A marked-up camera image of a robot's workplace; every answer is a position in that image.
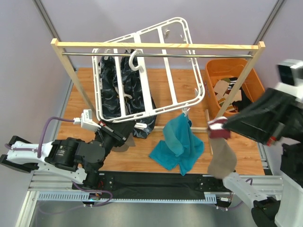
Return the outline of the white hanger clip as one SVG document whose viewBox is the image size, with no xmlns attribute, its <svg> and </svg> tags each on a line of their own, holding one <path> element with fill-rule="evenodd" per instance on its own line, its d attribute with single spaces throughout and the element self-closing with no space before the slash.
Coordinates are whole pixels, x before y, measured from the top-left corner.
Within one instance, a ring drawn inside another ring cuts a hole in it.
<svg viewBox="0 0 303 227">
<path fill-rule="evenodd" d="M 136 123 L 135 124 L 135 126 L 134 126 L 135 128 L 137 128 L 137 129 L 145 129 L 146 127 L 147 127 L 147 124 L 145 124 L 145 123 Z"/>
</svg>

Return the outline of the beige maroon-cuffed sock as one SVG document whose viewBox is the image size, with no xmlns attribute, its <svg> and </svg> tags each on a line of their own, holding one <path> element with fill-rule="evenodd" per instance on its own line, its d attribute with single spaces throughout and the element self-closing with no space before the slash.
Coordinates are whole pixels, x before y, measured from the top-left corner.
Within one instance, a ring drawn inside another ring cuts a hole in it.
<svg viewBox="0 0 303 227">
<path fill-rule="evenodd" d="M 231 132 L 223 128 L 226 122 L 227 118 L 221 116 L 207 123 L 209 144 L 213 151 L 213 158 L 207 171 L 216 179 L 224 179 L 235 170 L 237 165 L 236 154 L 227 143 Z"/>
<path fill-rule="evenodd" d="M 130 147 L 135 147 L 135 141 L 133 134 L 131 133 L 125 143 L 119 147 L 113 147 L 112 151 L 114 152 L 126 152 Z"/>
</svg>

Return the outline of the white plastic clip hanger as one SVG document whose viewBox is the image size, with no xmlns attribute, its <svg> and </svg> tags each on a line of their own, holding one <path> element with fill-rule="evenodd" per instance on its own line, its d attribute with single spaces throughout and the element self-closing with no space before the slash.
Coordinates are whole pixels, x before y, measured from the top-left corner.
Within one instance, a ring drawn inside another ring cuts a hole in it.
<svg viewBox="0 0 303 227">
<path fill-rule="evenodd" d="M 194 106 L 200 103 L 205 97 L 205 87 L 203 84 L 203 79 L 201 76 L 200 68 L 198 66 L 197 58 L 199 57 L 196 55 L 194 50 L 190 50 L 188 47 L 186 48 L 186 54 L 182 55 L 182 58 L 189 58 L 192 64 L 192 68 L 195 75 L 196 80 L 196 89 L 195 89 L 195 98 L 184 101 L 178 102 L 176 91 L 173 83 L 173 78 L 169 66 L 168 58 L 171 55 L 167 54 L 167 43 L 165 42 L 165 35 L 166 33 L 163 31 L 165 26 L 169 26 L 171 24 L 179 23 L 183 29 L 183 39 L 184 44 L 189 45 L 192 44 L 192 39 L 188 27 L 187 21 L 182 17 L 174 17 L 163 21 L 161 23 L 155 24 L 148 28 L 139 30 L 135 33 L 131 33 L 128 35 L 124 35 L 122 37 L 109 40 L 108 44 L 121 44 L 123 41 L 128 39 L 133 39 L 134 41 L 131 43 L 130 48 L 134 50 L 131 54 L 119 54 L 118 48 L 106 48 L 104 53 L 99 51 L 99 48 L 94 48 L 91 52 L 92 55 L 92 65 L 93 65 L 93 74 L 94 74 L 94 88 L 95 88 L 95 103 L 96 103 L 96 116 L 97 119 L 102 121 L 104 120 L 103 111 L 102 111 L 102 95 L 101 95 L 101 82 L 99 81 L 99 70 L 98 70 L 98 57 L 113 57 L 115 61 L 115 69 L 117 70 L 117 82 L 118 82 L 118 95 L 119 95 L 119 103 L 120 103 L 120 116 L 116 118 L 110 119 L 113 122 L 126 122 L 126 121 L 134 121 L 137 119 L 150 117 L 159 115 L 162 113 L 167 113 L 175 110 L 181 109 L 184 113 L 187 113 L 191 106 Z M 156 43 L 156 47 L 161 49 L 160 54 L 146 54 L 143 52 L 143 48 L 139 45 L 142 44 L 141 42 L 141 35 L 150 33 L 152 31 L 157 31 L 159 36 L 159 42 Z M 120 66 L 119 57 L 129 57 L 129 67 L 131 70 L 138 72 L 140 75 L 142 90 L 143 90 L 143 103 L 145 110 L 139 113 L 134 114 L 127 114 L 125 110 L 125 99 L 122 97 L 124 95 L 124 87 L 122 83 L 122 68 Z M 172 104 L 160 108 L 154 109 L 152 107 L 152 98 L 151 98 L 151 91 L 148 82 L 148 73 L 145 64 L 146 57 L 160 57 L 164 60 L 166 76 L 168 79 L 169 91 L 172 99 Z"/>
</svg>

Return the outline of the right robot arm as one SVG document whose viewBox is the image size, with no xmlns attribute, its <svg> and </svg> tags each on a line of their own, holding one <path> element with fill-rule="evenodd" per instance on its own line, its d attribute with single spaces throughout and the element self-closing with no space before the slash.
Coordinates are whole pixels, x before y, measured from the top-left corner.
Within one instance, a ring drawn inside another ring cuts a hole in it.
<svg viewBox="0 0 303 227">
<path fill-rule="evenodd" d="M 281 174 L 254 177 L 237 173 L 223 179 L 250 209 L 258 227 L 300 227 L 303 224 L 303 90 L 270 88 L 256 102 L 230 117 L 223 127 L 259 144 L 270 146 L 283 138 Z"/>
</svg>

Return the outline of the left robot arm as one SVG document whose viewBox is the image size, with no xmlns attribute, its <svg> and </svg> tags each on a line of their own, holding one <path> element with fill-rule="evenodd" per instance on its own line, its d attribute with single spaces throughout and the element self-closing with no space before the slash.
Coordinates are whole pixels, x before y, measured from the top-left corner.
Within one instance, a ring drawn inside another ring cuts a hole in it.
<svg viewBox="0 0 303 227">
<path fill-rule="evenodd" d="M 23 173 L 51 173 L 65 177 L 85 189 L 99 189 L 99 169 L 113 147 L 125 144 L 136 123 L 83 122 L 80 118 L 75 118 L 73 122 L 93 131 L 95 138 L 85 142 L 68 137 L 64 140 L 33 144 L 14 136 L 6 145 L 7 154 L 0 157 L 1 165 Z"/>
</svg>

